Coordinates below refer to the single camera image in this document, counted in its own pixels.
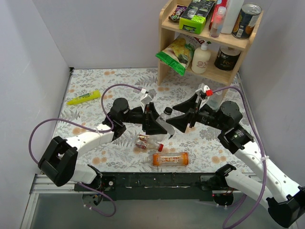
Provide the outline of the small black-cap clear bottle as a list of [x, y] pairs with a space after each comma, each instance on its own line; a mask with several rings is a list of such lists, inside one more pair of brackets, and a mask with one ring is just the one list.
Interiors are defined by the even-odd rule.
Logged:
[[156, 122], [160, 124], [169, 134], [169, 139], [173, 137], [175, 134], [174, 128], [166, 122], [171, 115], [167, 115], [164, 112], [160, 114], [160, 116], [156, 119]]

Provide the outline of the clear green-label water bottle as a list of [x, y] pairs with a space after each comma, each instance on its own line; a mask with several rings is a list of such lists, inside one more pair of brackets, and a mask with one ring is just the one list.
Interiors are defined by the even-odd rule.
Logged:
[[209, 97], [209, 100], [207, 101], [207, 105], [213, 109], [213, 110], [218, 110], [221, 102], [222, 102], [223, 96], [222, 96], [222, 92], [218, 91], [218, 92], [213, 92], [213, 95]]

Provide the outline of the black bottle cap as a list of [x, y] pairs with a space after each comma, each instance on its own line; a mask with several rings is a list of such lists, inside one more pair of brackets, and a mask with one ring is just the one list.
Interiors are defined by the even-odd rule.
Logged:
[[167, 115], [171, 115], [172, 112], [173, 112], [173, 110], [170, 107], [166, 107], [165, 110], [164, 110], [164, 113], [167, 114]]

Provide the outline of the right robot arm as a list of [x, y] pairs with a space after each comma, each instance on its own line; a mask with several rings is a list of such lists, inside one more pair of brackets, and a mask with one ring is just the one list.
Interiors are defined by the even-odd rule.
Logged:
[[189, 100], [173, 106], [182, 115], [168, 119], [167, 123], [183, 133], [195, 123], [220, 130], [218, 139], [223, 147], [266, 183], [242, 175], [234, 166], [227, 164], [216, 171], [216, 185], [223, 190], [233, 187], [252, 199], [259, 198], [272, 219], [289, 228], [305, 213], [305, 188], [290, 179], [267, 156], [261, 155], [259, 145], [239, 124], [243, 116], [237, 103], [225, 101], [218, 110], [213, 110], [206, 102], [194, 94]]

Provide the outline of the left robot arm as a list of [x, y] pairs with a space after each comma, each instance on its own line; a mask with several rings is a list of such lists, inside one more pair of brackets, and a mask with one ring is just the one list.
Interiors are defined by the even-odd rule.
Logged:
[[159, 123], [154, 104], [149, 102], [144, 107], [129, 108], [125, 98], [113, 102], [108, 116], [93, 131], [63, 139], [54, 137], [42, 158], [39, 169], [58, 187], [69, 181], [82, 182], [89, 190], [101, 187], [101, 173], [91, 165], [81, 165], [77, 159], [99, 145], [110, 143], [119, 138], [126, 130], [125, 123], [141, 124], [147, 135], [164, 135], [167, 133]]

